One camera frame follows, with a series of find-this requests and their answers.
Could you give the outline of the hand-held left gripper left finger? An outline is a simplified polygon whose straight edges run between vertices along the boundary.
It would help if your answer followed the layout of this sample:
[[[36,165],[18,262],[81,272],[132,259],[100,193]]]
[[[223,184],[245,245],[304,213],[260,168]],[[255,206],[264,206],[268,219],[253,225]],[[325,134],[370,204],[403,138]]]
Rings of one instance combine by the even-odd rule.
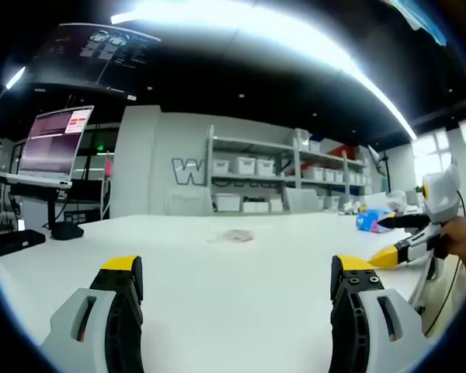
[[[51,316],[42,355],[59,372],[142,372],[142,301],[141,258],[109,260]]]

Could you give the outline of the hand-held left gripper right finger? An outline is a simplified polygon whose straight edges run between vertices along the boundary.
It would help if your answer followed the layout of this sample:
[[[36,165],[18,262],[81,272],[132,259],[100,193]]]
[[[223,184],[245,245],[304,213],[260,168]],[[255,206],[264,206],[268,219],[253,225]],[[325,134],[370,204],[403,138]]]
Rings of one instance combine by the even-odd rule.
[[[431,350],[416,310],[365,260],[332,258],[331,372],[411,372]]]

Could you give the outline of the person's right hand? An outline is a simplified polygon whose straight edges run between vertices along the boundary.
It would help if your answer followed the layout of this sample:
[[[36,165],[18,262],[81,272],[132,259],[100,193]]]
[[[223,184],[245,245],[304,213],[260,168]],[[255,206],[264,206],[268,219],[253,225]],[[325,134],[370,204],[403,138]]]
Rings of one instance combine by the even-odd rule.
[[[446,252],[457,256],[466,270],[466,218],[451,219],[442,227],[440,237]]]

